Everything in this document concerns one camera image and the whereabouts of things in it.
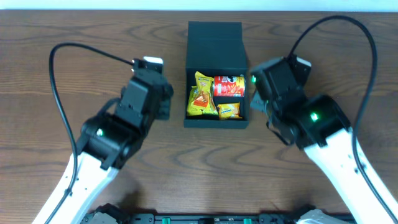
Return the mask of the dark green box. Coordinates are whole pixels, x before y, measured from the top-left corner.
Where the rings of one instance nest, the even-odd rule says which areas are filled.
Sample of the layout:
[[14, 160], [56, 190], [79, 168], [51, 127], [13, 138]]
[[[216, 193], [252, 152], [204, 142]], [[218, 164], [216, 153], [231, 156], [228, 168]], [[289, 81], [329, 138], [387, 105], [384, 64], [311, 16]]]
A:
[[[187, 56], [185, 64], [186, 97], [196, 85], [195, 73], [208, 77], [246, 77], [248, 60], [243, 44], [243, 26], [240, 22], [188, 23]], [[185, 115], [186, 128], [245, 129], [249, 124], [248, 79], [244, 95], [240, 97], [214, 96], [215, 105], [239, 103], [239, 119], [220, 120], [215, 115]]]

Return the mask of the red Pringles can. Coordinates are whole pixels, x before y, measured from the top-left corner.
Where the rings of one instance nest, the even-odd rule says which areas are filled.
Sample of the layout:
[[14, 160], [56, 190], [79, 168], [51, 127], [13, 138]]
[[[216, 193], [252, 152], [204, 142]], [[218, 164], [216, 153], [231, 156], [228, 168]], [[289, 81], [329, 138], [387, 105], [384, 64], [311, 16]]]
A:
[[215, 76], [213, 95], [225, 97], [244, 97], [246, 81], [243, 76]]

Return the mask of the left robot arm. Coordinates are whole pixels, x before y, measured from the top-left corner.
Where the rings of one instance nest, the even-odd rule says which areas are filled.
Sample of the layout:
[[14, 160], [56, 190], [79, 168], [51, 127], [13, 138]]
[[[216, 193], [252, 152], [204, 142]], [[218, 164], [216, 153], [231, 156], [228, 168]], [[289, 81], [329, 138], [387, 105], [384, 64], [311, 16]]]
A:
[[168, 119], [171, 84], [160, 67], [137, 68], [116, 98], [113, 114], [103, 107], [88, 119], [60, 182], [34, 223], [80, 223], [98, 195], [142, 146], [152, 123]]

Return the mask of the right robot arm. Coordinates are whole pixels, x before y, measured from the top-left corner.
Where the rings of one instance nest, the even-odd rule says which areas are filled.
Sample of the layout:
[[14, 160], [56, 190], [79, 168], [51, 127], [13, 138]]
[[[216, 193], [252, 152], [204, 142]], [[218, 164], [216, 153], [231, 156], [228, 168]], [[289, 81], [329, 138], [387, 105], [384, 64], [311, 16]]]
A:
[[254, 67], [251, 107], [266, 114], [267, 128], [285, 145], [296, 145], [322, 170], [357, 223], [397, 223], [397, 201], [361, 147], [353, 151], [353, 129], [343, 110], [328, 95], [306, 96], [311, 69], [297, 56]]

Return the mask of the small orange biscuit packet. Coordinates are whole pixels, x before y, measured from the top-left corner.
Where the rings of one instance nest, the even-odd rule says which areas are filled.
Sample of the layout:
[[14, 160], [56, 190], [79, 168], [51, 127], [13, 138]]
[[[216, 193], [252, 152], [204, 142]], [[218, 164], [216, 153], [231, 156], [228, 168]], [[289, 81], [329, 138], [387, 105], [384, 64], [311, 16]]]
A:
[[240, 103], [218, 104], [219, 119], [242, 119], [240, 116]]

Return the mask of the green snack packet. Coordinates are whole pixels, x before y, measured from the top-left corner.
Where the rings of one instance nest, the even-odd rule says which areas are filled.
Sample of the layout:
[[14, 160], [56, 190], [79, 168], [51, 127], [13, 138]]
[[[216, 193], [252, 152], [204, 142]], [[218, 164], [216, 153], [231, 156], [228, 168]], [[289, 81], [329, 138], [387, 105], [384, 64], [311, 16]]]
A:
[[215, 106], [213, 95], [211, 93], [209, 94], [209, 104], [208, 108], [206, 109], [206, 114], [218, 116], [218, 110], [217, 107]]

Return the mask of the orange cracker packet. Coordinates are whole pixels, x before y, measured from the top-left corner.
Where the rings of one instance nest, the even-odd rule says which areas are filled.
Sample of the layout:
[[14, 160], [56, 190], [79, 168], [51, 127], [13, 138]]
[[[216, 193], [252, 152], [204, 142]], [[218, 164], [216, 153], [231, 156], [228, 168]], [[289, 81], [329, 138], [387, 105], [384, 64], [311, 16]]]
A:
[[200, 72], [195, 73], [197, 93], [192, 103], [194, 108], [206, 110], [209, 104], [209, 94], [211, 93], [214, 78], [208, 77]]

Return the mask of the yellow snack packet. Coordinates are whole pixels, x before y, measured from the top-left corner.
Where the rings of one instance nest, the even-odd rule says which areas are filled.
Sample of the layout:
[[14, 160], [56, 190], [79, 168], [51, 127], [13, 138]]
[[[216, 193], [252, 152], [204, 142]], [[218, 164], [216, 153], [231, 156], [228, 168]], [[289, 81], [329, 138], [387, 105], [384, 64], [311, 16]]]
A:
[[187, 116], [199, 116], [203, 114], [201, 109], [194, 108], [192, 105], [196, 93], [197, 93], [197, 87], [192, 86], [187, 103]]

